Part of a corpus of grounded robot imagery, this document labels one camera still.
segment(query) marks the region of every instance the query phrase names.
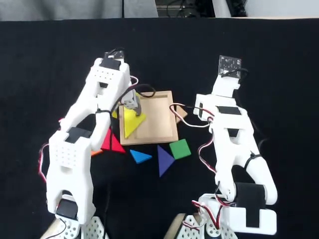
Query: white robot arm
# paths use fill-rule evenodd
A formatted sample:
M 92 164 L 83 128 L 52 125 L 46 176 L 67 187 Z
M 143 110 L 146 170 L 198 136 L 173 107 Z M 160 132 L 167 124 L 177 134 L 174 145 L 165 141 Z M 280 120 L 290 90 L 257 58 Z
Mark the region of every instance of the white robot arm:
M 240 75 L 245 73 L 240 67 L 240 59 L 220 56 L 219 75 L 212 93 L 196 95 L 197 108 L 193 113 L 206 122 L 210 114 L 200 108 L 214 114 L 209 132 L 214 137 L 217 158 L 215 184 L 229 206 L 219 210 L 215 194 L 204 194 L 198 203 L 207 206 L 214 215 L 220 211 L 220 223 L 234 232 L 273 235 L 277 231 L 277 217 L 266 205 L 275 204 L 277 189 L 254 140 L 247 111 L 232 98 L 234 90 L 239 89 Z M 256 184 L 234 183 L 233 165 L 243 167 Z M 203 207 L 200 210 L 204 218 L 209 218 L 207 210 Z
M 128 64 L 123 59 L 115 59 L 116 54 L 119 52 L 114 50 L 103 59 L 95 60 L 79 98 L 60 121 L 61 129 L 49 139 L 47 205 L 49 212 L 68 221 L 75 229 L 73 233 L 66 232 L 64 236 L 68 239 L 77 238 L 80 228 L 88 224 L 95 213 L 91 151 L 101 148 L 110 127 L 110 113 L 117 106 L 118 98 L 132 85 Z M 121 103 L 134 109 L 137 115 L 141 113 L 134 89 L 122 97 Z M 93 132 L 77 128 L 90 114 L 96 116 Z

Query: white wall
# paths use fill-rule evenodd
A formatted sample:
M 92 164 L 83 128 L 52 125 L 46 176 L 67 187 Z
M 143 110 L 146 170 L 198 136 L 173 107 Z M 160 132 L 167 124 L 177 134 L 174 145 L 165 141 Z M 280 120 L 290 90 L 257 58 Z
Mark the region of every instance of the white wall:
M 247 0 L 245 9 L 250 17 L 315 17 L 319 16 L 319 0 Z

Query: perforated plate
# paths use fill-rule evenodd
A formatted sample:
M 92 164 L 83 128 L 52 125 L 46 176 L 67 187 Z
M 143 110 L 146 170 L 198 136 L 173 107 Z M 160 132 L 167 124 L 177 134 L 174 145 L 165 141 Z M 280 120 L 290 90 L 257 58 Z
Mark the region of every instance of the perforated plate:
M 188 215 L 185 221 L 192 226 L 199 226 L 194 216 Z M 182 226 L 176 239 L 200 239 L 199 232 L 195 229 L 190 229 L 188 227 Z
M 221 234 L 221 230 L 218 230 L 211 220 L 206 224 L 206 232 L 212 238 L 217 238 Z
M 55 239 L 74 239 L 77 237 L 79 233 L 79 229 L 72 226 L 74 225 L 74 223 L 72 223 L 71 220 L 66 220 L 65 223 L 66 223 L 65 231 L 62 234 L 54 237 Z M 64 230 L 64 228 L 65 228 L 64 223 L 60 221 L 59 226 L 57 227 L 53 235 L 60 233 L 61 231 Z M 104 239 L 103 233 L 104 233 L 104 227 L 103 227 L 103 224 L 101 223 L 101 220 L 98 217 L 93 217 L 91 222 L 84 229 L 84 232 L 83 232 L 84 237 L 81 239 Z
M 63 233 L 60 235 L 54 237 L 55 239 L 74 239 L 77 237 L 80 231 L 80 225 L 77 221 L 74 220 L 65 220 L 64 218 L 61 218 L 65 224 L 66 228 L 63 222 L 59 223 L 59 226 L 55 230 L 55 233 L 53 235 L 56 235 L 64 230 Z
M 104 227 L 98 217 L 93 217 L 84 230 L 85 239 L 104 239 L 103 233 Z
M 221 225 L 221 238 L 222 239 L 238 239 L 236 234 L 230 230 L 229 227 Z

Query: wooden frame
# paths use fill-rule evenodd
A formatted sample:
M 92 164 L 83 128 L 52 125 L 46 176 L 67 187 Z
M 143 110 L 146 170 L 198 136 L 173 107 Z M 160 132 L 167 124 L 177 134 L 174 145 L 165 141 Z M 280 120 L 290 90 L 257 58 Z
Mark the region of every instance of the wooden frame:
M 169 110 L 169 105 L 173 103 L 171 91 L 156 92 L 152 98 L 140 96 L 140 101 L 146 119 L 128 138 L 124 135 L 124 109 L 119 107 L 121 145 L 177 141 L 176 119 Z

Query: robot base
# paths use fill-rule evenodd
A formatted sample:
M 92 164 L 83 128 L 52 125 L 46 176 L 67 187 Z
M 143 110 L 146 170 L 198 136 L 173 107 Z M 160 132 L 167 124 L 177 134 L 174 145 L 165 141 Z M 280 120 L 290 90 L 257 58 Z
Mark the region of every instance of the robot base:
M 198 214 L 188 216 L 178 214 L 171 223 L 164 239 L 238 239 L 235 233 L 225 225 L 221 225 L 221 228 L 218 230 L 210 221 L 198 228 L 199 230 L 197 231 L 196 229 L 190 229 L 184 226 L 182 221 L 194 227 L 202 225 Z
M 57 229 L 52 233 L 52 235 L 56 235 L 64 230 L 63 233 L 54 237 L 55 239 L 103 239 L 104 227 L 99 219 L 99 217 L 93 217 L 87 226 L 81 227 L 81 233 L 76 236 L 74 235 L 74 229 L 68 225 L 68 221 L 66 221 L 66 229 L 63 222 L 59 222 Z

